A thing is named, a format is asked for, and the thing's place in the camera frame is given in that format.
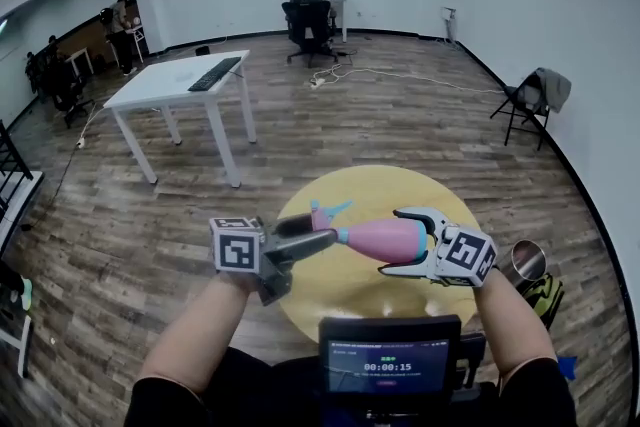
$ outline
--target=person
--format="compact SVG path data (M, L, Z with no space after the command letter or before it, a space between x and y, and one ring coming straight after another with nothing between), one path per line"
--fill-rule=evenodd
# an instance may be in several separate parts
M131 28L131 23L127 20L127 0L118 0L111 6L113 11L113 19L111 23L105 26L107 41L109 41L116 50L118 61L120 61L120 69L125 77L138 71L133 66L133 55L131 53L131 41L127 34L127 29Z
M252 283L217 274L165 330L133 387L126 427L321 424L318 357L271 367L228 347ZM545 425L575 426L573 399L533 309L495 268L474 294L502 381L492 424L537 426L543 415Z
M31 292L33 290L31 280L20 276L2 260L0 260L0 285L11 290L12 303L15 303L20 297L22 309L29 311L29 308L31 308Z

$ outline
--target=yellow round table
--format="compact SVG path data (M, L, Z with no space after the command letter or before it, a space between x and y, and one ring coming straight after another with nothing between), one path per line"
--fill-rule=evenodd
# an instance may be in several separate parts
M453 222L479 228L455 194L431 178L398 167L359 166L340 169L311 182L285 205L279 217L311 211L311 201L333 207L353 204L336 216L332 228L393 218L402 207L434 207ZM383 276L384 265L347 246L334 244L293 267L291 293L280 301L291 321L318 341L324 317L420 317L456 314L466 324L476 311L469 287L443 287L427 279Z

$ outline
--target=black pants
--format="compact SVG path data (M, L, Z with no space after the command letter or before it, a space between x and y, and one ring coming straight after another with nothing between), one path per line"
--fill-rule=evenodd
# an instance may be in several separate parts
M114 32L109 35L109 41L116 49L122 73L130 73L133 66L133 55L131 54L131 39L129 35L125 31Z
M270 366L229 348L202 399L214 425L313 425L321 418L320 358Z
M24 283L20 274L14 271L6 263L0 260L0 284L11 289L17 290L20 295L24 293Z

